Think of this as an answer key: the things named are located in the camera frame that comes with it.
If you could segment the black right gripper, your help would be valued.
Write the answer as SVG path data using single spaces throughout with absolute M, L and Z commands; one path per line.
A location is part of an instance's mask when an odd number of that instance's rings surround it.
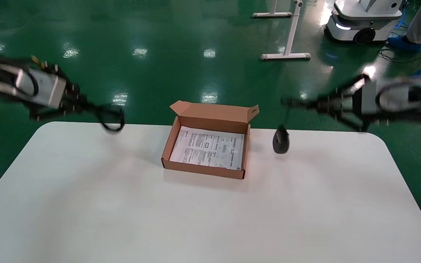
M 364 81 L 364 84 L 355 92 L 351 92 L 351 88 L 360 81 Z M 389 122 L 388 115 L 376 103 L 379 91 L 376 81 L 372 81 L 368 75 L 358 75 L 338 86 L 334 92 L 319 95 L 314 100 L 282 97 L 282 106 L 316 107 L 319 114 L 329 115 L 334 121 L 352 130 L 366 132 L 372 123 Z M 349 97 L 352 97 L 352 109 L 336 106 Z M 354 113 L 361 120 L 361 125 L 344 118 L 344 113 Z

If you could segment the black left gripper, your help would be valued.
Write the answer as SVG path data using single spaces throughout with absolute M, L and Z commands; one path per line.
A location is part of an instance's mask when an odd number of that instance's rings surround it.
M 39 92 L 29 103 L 29 116 L 35 121 L 70 114 L 98 114 L 103 105 L 96 105 L 81 93 L 57 64 L 44 62 L 37 76 Z

